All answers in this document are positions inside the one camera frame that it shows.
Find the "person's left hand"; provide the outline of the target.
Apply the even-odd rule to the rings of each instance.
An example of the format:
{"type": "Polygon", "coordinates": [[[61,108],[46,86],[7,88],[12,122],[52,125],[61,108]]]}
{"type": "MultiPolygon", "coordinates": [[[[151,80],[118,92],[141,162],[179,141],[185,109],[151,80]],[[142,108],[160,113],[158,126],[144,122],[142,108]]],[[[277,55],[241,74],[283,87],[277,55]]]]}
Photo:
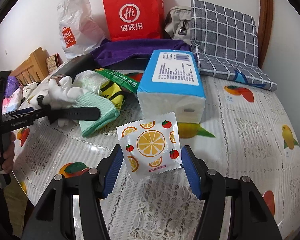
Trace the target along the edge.
{"type": "Polygon", "coordinates": [[[4,162],[2,164],[2,168],[6,173],[10,173],[13,169],[13,165],[14,165],[14,148],[15,148],[15,134],[13,132],[9,133],[9,138],[10,138],[10,144],[8,149],[3,153],[3,158],[4,158],[4,162]]]}

